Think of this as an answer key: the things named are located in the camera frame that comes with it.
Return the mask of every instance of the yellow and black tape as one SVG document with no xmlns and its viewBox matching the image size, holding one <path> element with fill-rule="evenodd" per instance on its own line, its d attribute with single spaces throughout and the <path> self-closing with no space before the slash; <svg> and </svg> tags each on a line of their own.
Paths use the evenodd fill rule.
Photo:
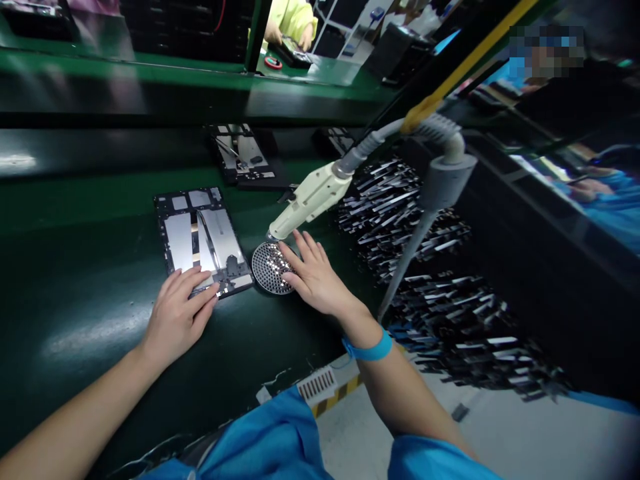
<svg viewBox="0 0 640 480">
<path fill-rule="evenodd" d="M 335 393 L 334 396 L 332 396 L 329 399 L 322 400 L 322 402 L 318 403 L 317 405 L 314 405 L 311 408 L 311 411 L 313 412 L 313 416 L 315 418 L 318 418 L 327 410 L 332 409 L 336 403 L 338 403 L 348 394 L 356 390 L 356 388 L 358 388 L 361 384 L 362 384 L 362 377 L 360 376 L 360 374 L 358 374 L 357 377 L 352 378 L 342 387 L 338 388 L 338 391 Z"/>
</svg>

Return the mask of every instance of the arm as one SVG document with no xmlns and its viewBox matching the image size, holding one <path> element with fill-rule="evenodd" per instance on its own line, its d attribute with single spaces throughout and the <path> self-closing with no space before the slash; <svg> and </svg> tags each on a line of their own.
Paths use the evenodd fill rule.
<svg viewBox="0 0 640 480">
<path fill-rule="evenodd" d="M 335 274 L 322 245 L 307 232 L 301 235 L 294 230 L 293 234 L 304 262 L 280 242 L 285 258 L 298 273 L 286 273 L 283 279 L 310 306 L 335 316 L 354 347 L 376 346 L 382 339 L 382 327 Z M 451 416 L 397 346 L 384 359 L 358 360 L 358 366 L 376 412 L 392 433 L 444 440 L 475 458 Z"/>
<path fill-rule="evenodd" d="M 0 460 L 0 479 L 83 479 L 153 382 L 200 338 L 217 302 L 211 272 L 174 272 L 162 285 L 144 339 L 92 385 L 40 424 Z"/>
<path fill-rule="evenodd" d="M 318 19 L 305 0 L 289 0 L 282 20 L 282 32 L 293 38 L 302 50 L 307 51 L 315 38 Z"/>
</svg>

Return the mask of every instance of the stacked metal strips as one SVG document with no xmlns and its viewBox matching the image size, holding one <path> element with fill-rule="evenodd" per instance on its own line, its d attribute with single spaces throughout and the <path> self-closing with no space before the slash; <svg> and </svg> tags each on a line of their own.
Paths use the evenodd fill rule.
<svg viewBox="0 0 640 480">
<path fill-rule="evenodd" d="M 389 282 L 422 213 L 422 180 L 402 160 L 366 167 L 338 207 L 338 225 L 357 238 L 357 254 Z M 474 265 L 465 243 L 468 225 L 443 210 L 414 256 L 389 315 L 389 331 L 426 373 L 444 382 L 512 389 L 522 400 L 555 398 L 568 385 L 536 344 L 518 328 L 506 302 Z"/>
</svg>

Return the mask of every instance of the forearm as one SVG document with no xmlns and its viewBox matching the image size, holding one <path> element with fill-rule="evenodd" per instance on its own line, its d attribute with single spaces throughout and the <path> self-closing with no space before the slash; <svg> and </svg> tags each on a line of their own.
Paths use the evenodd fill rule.
<svg viewBox="0 0 640 480">
<path fill-rule="evenodd" d="M 338 320 L 356 348 L 372 348 L 382 338 L 382 327 L 364 304 Z M 358 360 L 358 366 L 376 412 L 392 433 L 444 440 L 475 458 L 451 416 L 395 344 L 384 359 Z"/>
<path fill-rule="evenodd" d="M 6 454 L 0 479 L 83 479 L 159 374 L 132 350 Z"/>
</svg>

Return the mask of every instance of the workbench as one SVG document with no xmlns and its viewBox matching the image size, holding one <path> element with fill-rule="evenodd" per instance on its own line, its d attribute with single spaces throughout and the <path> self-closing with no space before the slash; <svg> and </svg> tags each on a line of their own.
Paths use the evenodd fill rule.
<svg viewBox="0 0 640 480">
<path fill-rule="evenodd" d="M 394 96 L 354 63 L 309 71 L 134 52 L 124 18 L 99 17 L 83 41 L 17 37 L 0 15 L 0 126 L 148 127 L 244 121 L 364 126 Z"/>
<path fill-rule="evenodd" d="M 312 132 L 278 134 L 291 182 L 326 163 L 311 148 Z M 167 276 L 154 195 L 219 187 L 247 258 L 283 209 L 278 192 L 224 185 L 201 129 L 2 134 L 0 249 L 8 281 L 0 335 L 0 408 L 7 414 L 0 455 L 142 338 Z M 328 212 L 305 228 L 322 242 L 347 286 L 373 308 L 382 292 L 359 273 L 349 239 L 339 237 L 332 222 Z M 336 324 L 295 293 L 275 296 L 254 286 L 223 299 L 199 342 L 116 432 L 90 478 L 147 452 L 152 459 L 180 452 L 258 406 L 263 384 L 275 395 L 344 354 L 340 338 Z M 111 478 L 130 478 L 143 464 Z"/>
</svg>

